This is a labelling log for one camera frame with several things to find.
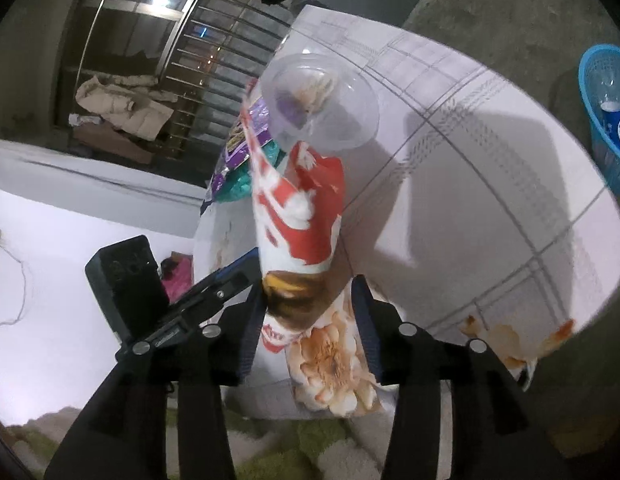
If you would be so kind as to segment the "floral tablecloth table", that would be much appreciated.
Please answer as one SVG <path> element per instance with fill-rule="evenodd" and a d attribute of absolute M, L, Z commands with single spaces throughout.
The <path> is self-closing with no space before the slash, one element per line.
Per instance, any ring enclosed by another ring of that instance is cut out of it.
<path fill-rule="evenodd" d="M 620 286 L 620 210 L 581 144 L 472 58 L 406 30 L 307 6 L 280 55 L 329 55 L 375 92 L 372 142 L 343 155 L 335 259 L 406 321 L 462 342 L 508 326 L 526 358 L 577 333 Z"/>

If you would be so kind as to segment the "red white snack bag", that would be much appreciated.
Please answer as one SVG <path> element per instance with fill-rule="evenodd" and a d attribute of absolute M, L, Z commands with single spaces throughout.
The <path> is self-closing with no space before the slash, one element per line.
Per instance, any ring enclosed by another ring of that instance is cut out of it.
<path fill-rule="evenodd" d="M 338 157 L 299 141 L 279 171 L 263 152 L 247 99 L 239 120 L 249 150 L 252 211 L 267 294 L 262 340 L 267 350 L 278 353 L 329 306 L 326 282 L 341 227 L 345 170 Z"/>

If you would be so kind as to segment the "teal plastic bag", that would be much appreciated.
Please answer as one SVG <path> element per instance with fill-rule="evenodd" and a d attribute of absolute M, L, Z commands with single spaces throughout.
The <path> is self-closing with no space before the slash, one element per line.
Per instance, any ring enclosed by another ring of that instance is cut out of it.
<path fill-rule="evenodd" d="M 262 151 L 273 166 L 278 166 L 285 155 L 275 141 L 265 143 L 262 146 Z M 252 180 L 250 164 L 247 160 L 236 169 L 221 172 L 220 177 L 221 183 L 218 187 L 218 191 L 214 193 L 214 202 L 237 202 L 237 200 L 243 200 L 250 196 Z"/>

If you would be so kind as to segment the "metal balcony railing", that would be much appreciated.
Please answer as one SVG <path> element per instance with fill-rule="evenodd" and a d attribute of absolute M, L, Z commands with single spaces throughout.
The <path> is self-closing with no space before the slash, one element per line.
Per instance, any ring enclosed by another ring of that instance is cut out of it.
<path fill-rule="evenodd" d="M 261 0 L 193 0 L 161 56 L 159 88 L 176 100 L 156 142 L 172 159 L 219 154 L 249 80 L 259 77 L 293 16 Z"/>

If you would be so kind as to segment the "Pepsi plastic bottle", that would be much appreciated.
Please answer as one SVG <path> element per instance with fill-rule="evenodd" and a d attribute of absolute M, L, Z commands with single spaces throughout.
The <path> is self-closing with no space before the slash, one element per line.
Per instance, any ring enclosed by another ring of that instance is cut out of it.
<path fill-rule="evenodd" d="M 620 151 L 620 102 L 604 101 L 600 105 L 602 113 L 602 127 L 606 136 Z"/>

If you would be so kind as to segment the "pink cloth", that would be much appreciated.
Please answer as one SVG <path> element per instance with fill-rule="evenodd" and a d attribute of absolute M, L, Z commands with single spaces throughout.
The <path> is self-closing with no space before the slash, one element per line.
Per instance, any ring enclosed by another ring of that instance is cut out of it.
<path fill-rule="evenodd" d="M 179 300 L 194 285 L 193 258 L 173 252 L 161 261 L 161 283 L 171 302 Z"/>

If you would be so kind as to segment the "white fluffy rug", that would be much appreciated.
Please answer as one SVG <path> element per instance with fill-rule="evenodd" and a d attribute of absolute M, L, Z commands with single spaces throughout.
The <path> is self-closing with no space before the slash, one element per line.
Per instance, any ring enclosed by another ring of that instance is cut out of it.
<path fill-rule="evenodd" d="M 78 414 L 68 406 L 3 427 L 0 435 L 42 479 Z M 229 410 L 224 415 L 239 479 L 378 479 L 393 422 L 385 411 L 346 419 L 252 420 Z"/>

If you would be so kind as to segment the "beige hanging jacket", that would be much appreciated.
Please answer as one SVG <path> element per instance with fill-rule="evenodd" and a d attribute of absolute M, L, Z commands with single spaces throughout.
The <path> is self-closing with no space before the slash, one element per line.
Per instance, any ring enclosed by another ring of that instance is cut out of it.
<path fill-rule="evenodd" d="M 151 75 L 93 76 L 78 87 L 75 102 L 83 110 L 98 115 L 114 128 L 154 141 L 172 117 L 171 104 L 179 102 L 175 93 L 160 90 Z"/>

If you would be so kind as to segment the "blue mesh trash basket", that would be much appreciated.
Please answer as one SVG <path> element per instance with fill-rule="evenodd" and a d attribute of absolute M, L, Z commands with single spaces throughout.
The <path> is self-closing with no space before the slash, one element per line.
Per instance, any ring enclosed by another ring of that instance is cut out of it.
<path fill-rule="evenodd" d="M 580 96 L 590 122 L 595 163 L 620 196 L 620 47 L 597 44 L 578 68 Z"/>

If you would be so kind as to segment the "clear plastic cup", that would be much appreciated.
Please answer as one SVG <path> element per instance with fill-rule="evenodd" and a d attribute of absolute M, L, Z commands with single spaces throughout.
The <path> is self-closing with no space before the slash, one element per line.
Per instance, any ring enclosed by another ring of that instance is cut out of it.
<path fill-rule="evenodd" d="M 376 136 L 377 96 L 337 58 L 309 52 L 283 56 L 270 62 L 259 86 L 270 134 L 286 152 L 303 141 L 322 154 L 337 154 Z"/>

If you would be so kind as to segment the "purple snack bag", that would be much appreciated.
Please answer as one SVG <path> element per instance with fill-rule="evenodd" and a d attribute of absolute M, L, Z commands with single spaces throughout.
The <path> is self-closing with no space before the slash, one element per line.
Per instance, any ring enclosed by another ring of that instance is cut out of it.
<path fill-rule="evenodd" d="M 249 114 L 252 118 L 253 128 L 255 128 L 255 134 L 262 148 L 265 143 L 274 141 L 269 133 L 269 111 L 262 96 L 251 98 L 249 104 Z M 243 126 L 240 120 L 237 119 L 231 131 L 229 131 L 229 137 L 212 172 L 206 196 L 200 207 L 200 214 L 203 214 L 212 204 L 218 203 L 214 202 L 213 197 L 221 183 L 221 172 L 236 169 L 246 160 L 249 162 L 249 157 L 249 148 Z"/>

